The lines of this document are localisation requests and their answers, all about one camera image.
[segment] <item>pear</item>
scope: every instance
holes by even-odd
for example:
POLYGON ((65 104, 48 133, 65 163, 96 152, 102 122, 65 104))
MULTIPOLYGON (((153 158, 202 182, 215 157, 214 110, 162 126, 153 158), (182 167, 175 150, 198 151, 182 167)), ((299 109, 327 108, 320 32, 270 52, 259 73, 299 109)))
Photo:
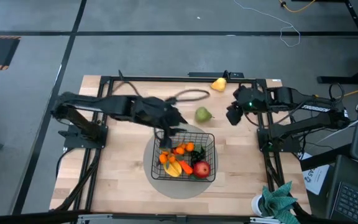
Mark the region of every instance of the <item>pear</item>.
POLYGON ((217 91, 224 91, 226 83, 227 81, 225 78, 218 78, 214 83, 212 83, 211 88, 217 91))
POLYGON ((196 110, 196 121, 199 123, 209 121, 212 118, 212 114, 205 108, 200 107, 196 110))

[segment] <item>white cable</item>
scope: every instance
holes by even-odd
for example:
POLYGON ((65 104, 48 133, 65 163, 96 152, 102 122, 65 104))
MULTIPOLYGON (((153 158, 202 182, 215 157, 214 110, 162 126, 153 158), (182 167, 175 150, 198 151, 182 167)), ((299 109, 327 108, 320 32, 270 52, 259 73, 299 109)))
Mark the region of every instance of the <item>white cable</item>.
POLYGON ((291 23, 285 22, 285 21, 282 20, 282 19, 279 19, 279 18, 277 18, 277 17, 275 17, 275 16, 272 16, 272 15, 267 14, 267 13, 264 13, 264 12, 260 12, 260 11, 258 11, 258 10, 256 10, 256 9, 249 8, 249 7, 244 7, 244 6, 242 6, 240 3, 238 3, 236 0, 233 0, 233 1, 234 1, 237 5, 239 5, 242 9, 250 9, 250 10, 252 10, 252 11, 261 13, 261 14, 263 14, 263 15, 265 15, 265 16, 270 16, 271 18, 274 18, 274 19, 276 19, 276 20, 278 20, 278 21, 281 21, 281 22, 284 22, 284 23, 290 25, 289 27, 282 27, 282 28, 280 29, 280 40, 281 40, 282 42, 284 42, 284 44, 285 44, 287 47, 294 47, 294 46, 296 46, 296 45, 298 45, 298 44, 301 43, 301 34, 295 29, 295 27, 294 27, 291 23), (287 42, 286 42, 285 40, 283 40, 283 30, 284 30, 284 29, 293 29, 293 30, 295 30, 295 32, 298 33, 298 43, 296 43, 296 44, 294 44, 294 45, 289 45, 289 44, 287 44, 287 42))
POLYGON ((328 135, 327 137, 323 138, 322 140, 316 142, 315 144, 319 144, 320 142, 324 141, 325 139, 327 139, 327 138, 329 138, 329 137, 331 137, 331 136, 333 136, 333 135, 335 135, 335 134, 337 134, 337 133, 340 133, 341 131, 344 131, 344 130, 348 129, 348 128, 350 128, 351 126, 353 126, 353 125, 355 125, 355 124, 357 124, 357 123, 358 123, 358 120, 355 121, 355 122, 353 122, 353 123, 351 123, 351 124, 349 124, 348 127, 344 128, 344 129, 341 129, 341 130, 338 130, 338 131, 336 131, 336 132, 334 132, 334 133, 328 135))

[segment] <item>small orange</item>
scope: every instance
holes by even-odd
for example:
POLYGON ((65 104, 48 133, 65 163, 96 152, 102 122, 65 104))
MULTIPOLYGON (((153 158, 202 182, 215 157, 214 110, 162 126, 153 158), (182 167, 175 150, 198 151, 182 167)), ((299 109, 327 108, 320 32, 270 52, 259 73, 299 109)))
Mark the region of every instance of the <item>small orange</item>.
POLYGON ((185 149, 182 148, 182 147, 177 147, 177 153, 178 153, 179 155, 183 155, 183 154, 185 153, 185 149))
POLYGON ((189 142, 189 143, 187 144, 187 146, 186 146, 186 150, 187 150, 188 152, 193 151, 193 150, 194 150, 194 143, 193 143, 193 142, 189 142))
POLYGON ((175 162, 175 156, 172 155, 168 158, 169 162, 175 162))
POLYGON ((164 155, 164 154, 161 154, 161 155, 160 155, 160 162, 161 162, 162 164, 166 164, 167 161, 168 161, 167 156, 164 155))

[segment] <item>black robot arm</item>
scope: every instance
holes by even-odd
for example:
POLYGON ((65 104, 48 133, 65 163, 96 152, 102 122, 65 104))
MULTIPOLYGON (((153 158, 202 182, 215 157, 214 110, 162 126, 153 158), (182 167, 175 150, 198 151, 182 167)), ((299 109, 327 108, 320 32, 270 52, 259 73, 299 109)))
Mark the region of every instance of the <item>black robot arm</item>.
POLYGON ((187 123, 177 108, 173 107, 176 101, 170 98, 166 101, 156 97, 135 95, 112 95, 104 98, 83 96, 74 93, 63 93, 59 96, 52 110, 52 116, 57 120, 68 120, 80 131, 86 141, 99 142, 105 134, 101 127, 89 122, 76 109, 102 112, 118 121, 129 121, 136 124, 164 130, 162 147, 171 147, 169 138, 183 129, 171 128, 180 123, 187 123))
POLYGON ((320 128, 342 129, 350 123, 340 100, 304 95, 289 87, 267 88, 265 91, 260 91, 241 85, 233 93, 233 96, 236 101, 227 107, 228 112, 226 113, 232 125, 237 125, 241 116, 243 114, 247 116, 249 113, 278 113, 279 111, 296 111, 298 109, 320 112, 313 118, 287 125, 277 122, 260 129, 258 131, 260 144, 263 149, 268 151, 298 152, 300 147, 296 139, 297 134, 320 128))

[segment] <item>green pear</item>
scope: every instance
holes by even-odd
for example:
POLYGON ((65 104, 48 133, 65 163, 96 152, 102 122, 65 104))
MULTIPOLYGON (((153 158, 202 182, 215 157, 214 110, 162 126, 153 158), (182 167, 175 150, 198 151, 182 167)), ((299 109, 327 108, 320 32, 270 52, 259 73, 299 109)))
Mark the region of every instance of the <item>green pear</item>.
POLYGON ((199 123, 209 121, 212 118, 212 114, 205 108, 200 107, 196 110, 196 121, 199 123))

